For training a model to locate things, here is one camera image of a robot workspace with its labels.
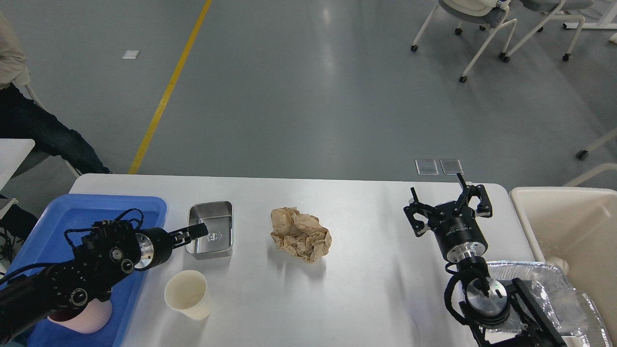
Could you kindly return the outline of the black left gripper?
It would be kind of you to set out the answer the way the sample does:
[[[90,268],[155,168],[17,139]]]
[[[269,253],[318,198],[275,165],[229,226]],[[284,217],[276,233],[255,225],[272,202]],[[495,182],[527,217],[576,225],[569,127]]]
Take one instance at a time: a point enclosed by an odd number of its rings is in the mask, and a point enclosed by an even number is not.
[[[209,230],[205,223],[198,223],[171,232],[160,227],[141,229],[135,235],[140,257],[134,268],[146,271],[168,261],[173,250],[209,235]]]

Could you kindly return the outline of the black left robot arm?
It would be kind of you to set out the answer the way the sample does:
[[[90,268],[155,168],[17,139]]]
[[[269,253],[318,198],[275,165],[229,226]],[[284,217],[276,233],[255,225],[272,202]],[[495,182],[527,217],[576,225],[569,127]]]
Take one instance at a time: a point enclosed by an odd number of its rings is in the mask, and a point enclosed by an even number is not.
[[[133,272],[159,266],[174,249],[209,234],[204,223],[171,232],[143,228],[144,213],[126,219],[131,212],[65,230],[73,259],[29,264],[2,277],[2,344],[52,314],[81,313],[91,301],[109,299],[112,288]]]

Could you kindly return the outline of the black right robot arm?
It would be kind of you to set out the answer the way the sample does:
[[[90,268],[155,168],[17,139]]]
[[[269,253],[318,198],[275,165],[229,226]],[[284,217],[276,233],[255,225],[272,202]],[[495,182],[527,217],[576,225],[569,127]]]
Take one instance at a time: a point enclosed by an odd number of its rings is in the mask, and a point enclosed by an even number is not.
[[[566,343],[547,314],[534,299],[530,285],[519,278],[501,281],[491,277],[484,254],[488,249],[477,217],[493,216],[484,185],[465,182],[458,173],[461,193],[457,200],[430,206],[419,200],[414,187],[404,214],[421,237],[432,231],[446,261],[450,279],[443,294],[446,310],[469,327],[480,347],[564,347]],[[522,329],[512,338],[492,343],[488,329],[497,329],[516,314]]]

